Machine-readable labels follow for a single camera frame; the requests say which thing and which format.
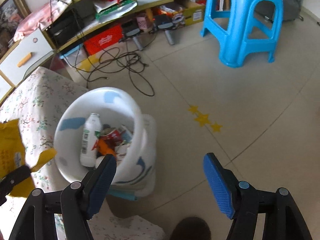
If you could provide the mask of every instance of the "dark shoe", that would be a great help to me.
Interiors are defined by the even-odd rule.
[[[176,226],[170,240],[211,240],[211,231],[203,219],[189,217]]]

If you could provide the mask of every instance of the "barcode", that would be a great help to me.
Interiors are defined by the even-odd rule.
[[[193,14],[193,21],[195,22],[195,21],[198,21],[198,20],[201,20],[202,19],[202,11],[200,11],[200,12],[195,12],[194,14]]]
[[[87,148],[88,148],[88,141],[87,141],[87,140],[82,140],[81,153],[82,153],[82,154],[87,154]]]

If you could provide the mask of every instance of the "black cable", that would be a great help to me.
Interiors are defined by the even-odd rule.
[[[66,5],[69,6],[68,3],[66,3],[66,2],[64,2],[64,1],[62,1],[62,0],[56,0],[56,1],[61,1],[61,2],[65,3]],[[52,0],[50,0],[50,12],[51,12],[51,24],[52,24],[52,23],[53,23],[53,19],[52,19],[52,4],[51,4],[51,2],[52,2]],[[74,0],[71,0],[71,3],[72,3],[72,5],[73,5],[73,7],[75,8]],[[74,18],[75,18],[75,22],[76,22],[76,24],[77,24],[77,26],[78,26],[78,28],[79,28],[79,30],[80,30],[80,39],[81,39],[83,42],[85,42],[85,41],[89,41],[89,42],[90,42],[90,40],[88,40],[88,39],[85,37],[84,33],[82,32],[82,28],[81,28],[81,26],[80,26],[80,24],[79,24],[79,22],[78,22],[78,20],[77,20],[77,15],[76,15],[75,11],[72,10],[72,12],[73,12],[73,15],[74,15]],[[154,35],[154,38],[152,39],[152,41],[149,42],[146,46],[144,46],[144,48],[147,47],[147,46],[149,46],[155,39],[156,39],[156,34]],[[92,45],[98,47],[99,49],[101,49],[100,46],[97,46],[97,45],[94,44],[93,42],[90,42],[90,43],[91,43]],[[87,87],[87,88],[89,88],[88,86],[89,86],[89,83],[90,83],[90,82],[94,82],[94,81],[96,81],[96,80],[98,80],[98,79],[108,79],[108,77],[98,77],[98,78],[95,78],[95,79],[93,79],[93,80],[90,80],[91,75],[92,75],[95,71],[99,71],[99,72],[102,72],[102,73],[105,73],[105,74],[112,74],[112,73],[118,73],[118,72],[120,72],[120,71],[123,71],[123,70],[127,69],[127,70],[128,70],[128,74],[129,74],[130,81],[131,81],[132,85],[135,87],[135,89],[137,89],[140,93],[142,93],[142,94],[144,94],[144,95],[146,95],[146,96],[149,96],[149,97],[154,96],[154,95],[155,95],[154,88],[152,87],[151,83],[150,83],[144,76],[142,76],[142,74],[141,74],[148,65],[145,64],[145,63],[143,63],[143,62],[141,61],[141,56],[140,56],[138,53],[136,53],[136,51],[138,51],[138,50],[129,51],[127,41],[125,41],[125,43],[126,43],[126,50],[127,50],[127,51],[124,52],[124,53],[122,53],[122,54],[119,54],[119,53],[120,53],[120,48],[119,48],[119,47],[114,47],[114,48],[107,49],[107,50],[102,49],[104,52],[103,52],[103,53],[101,54],[101,56],[99,57],[99,65],[98,65],[98,66],[94,66],[94,64],[93,64],[93,63],[91,62],[91,60],[89,59],[89,56],[87,55],[87,59],[88,59],[89,63],[91,64],[91,66],[93,67],[93,70],[91,70],[91,71],[86,71],[86,70],[79,69],[79,68],[76,67],[76,63],[77,63],[78,55],[79,55],[79,52],[80,52],[80,48],[78,49],[78,52],[77,52],[77,55],[76,55],[76,60],[75,60],[75,65],[74,65],[74,66],[73,66],[72,64],[70,64],[70,62],[68,61],[68,59],[67,59],[65,56],[64,56],[64,59],[66,60],[66,62],[67,62],[71,67],[75,68],[75,69],[77,70],[77,72],[82,76],[82,78],[87,82],[87,84],[86,84],[86,87]],[[111,54],[111,51],[112,51],[112,50],[117,50],[117,53],[116,53],[115,56]],[[102,57],[103,57],[105,54],[110,55],[111,58],[102,61]],[[125,61],[126,61],[125,64],[123,64],[123,63],[120,61],[120,59],[122,59],[122,58],[125,58]],[[117,70],[117,71],[112,71],[112,72],[106,72],[106,71],[101,70],[102,68],[110,65],[110,64],[111,64],[112,62],[114,62],[114,61],[116,61],[117,65],[120,67],[119,70]],[[137,63],[140,63],[140,64],[142,65],[142,70],[141,70],[141,71],[136,71],[136,70],[134,70],[134,69],[132,68],[132,66],[135,65],[135,64],[137,64]],[[83,71],[83,72],[85,72],[85,73],[89,73],[88,78],[85,78],[85,77],[80,73],[80,71]],[[141,78],[143,78],[143,79],[147,82],[148,86],[149,86],[149,87],[151,88],[151,90],[152,90],[152,93],[151,93],[151,94],[147,94],[147,93],[143,92],[142,90],[140,90],[140,89],[135,85],[135,83],[134,83],[133,80],[132,80],[132,76],[131,76],[132,73],[138,74]]]

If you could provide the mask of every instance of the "blue gripper pad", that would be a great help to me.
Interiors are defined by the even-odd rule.
[[[235,209],[232,203],[231,190],[228,188],[227,183],[217,167],[217,165],[220,165],[220,169],[223,170],[221,164],[217,158],[214,155],[213,158],[212,155],[213,154],[207,154],[204,157],[204,174],[207,177],[220,211],[226,214],[228,218],[232,219],[235,214]]]
[[[110,155],[106,155],[102,160],[101,164],[96,169],[99,172],[99,168],[103,166],[103,162],[106,157]],[[107,164],[103,168],[99,178],[97,179],[94,187],[91,189],[89,193],[89,203],[87,208],[87,216],[88,218],[92,218],[94,214],[97,214],[100,211],[102,203],[107,196],[107,192],[113,180],[113,177],[116,174],[116,159],[111,156],[108,160]]]

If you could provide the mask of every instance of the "baseboard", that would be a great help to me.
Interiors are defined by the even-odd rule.
[[[315,15],[314,13],[312,13],[310,10],[308,10],[307,8],[305,8],[304,6],[301,7],[301,11],[306,13],[307,15],[309,15],[312,19],[314,19],[316,22],[320,22],[320,18]]]

